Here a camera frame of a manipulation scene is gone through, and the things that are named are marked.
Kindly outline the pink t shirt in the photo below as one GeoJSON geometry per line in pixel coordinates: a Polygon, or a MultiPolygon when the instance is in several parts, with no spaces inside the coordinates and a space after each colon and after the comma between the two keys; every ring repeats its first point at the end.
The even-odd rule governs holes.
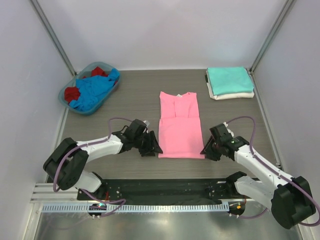
{"type": "Polygon", "coordinates": [[[203,159],[204,148],[197,94],[160,92],[158,143],[160,159],[203,159]]]}

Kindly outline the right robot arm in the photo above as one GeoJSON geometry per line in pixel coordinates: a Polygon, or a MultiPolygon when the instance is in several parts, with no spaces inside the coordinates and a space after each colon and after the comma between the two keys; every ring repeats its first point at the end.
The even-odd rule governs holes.
{"type": "Polygon", "coordinates": [[[293,177],[271,164],[249,141],[234,136],[226,123],[212,127],[210,133],[201,151],[206,159],[219,161],[225,156],[257,177],[254,180],[241,171],[228,176],[225,179],[226,189],[231,195],[244,195],[260,203],[285,229],[316,213],[316,204],[312,201],[310,185],[305,178],[293,177]]]}

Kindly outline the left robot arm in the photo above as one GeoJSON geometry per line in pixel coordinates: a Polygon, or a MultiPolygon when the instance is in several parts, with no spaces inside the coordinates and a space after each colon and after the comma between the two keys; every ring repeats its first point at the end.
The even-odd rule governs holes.
{"type": "Polygon", "coordinates": [[[43,164],[53,180],[53,191],[76,188],[92,199],[106,200],[107,183],[96,173],[85,171],[88,162],[109,155],[137,149],[142,157],[162,154],[154,131],[148,122],[134,119],[121,130],[110,131],[106,137],[87,141],[65,138],[43,164]]]}

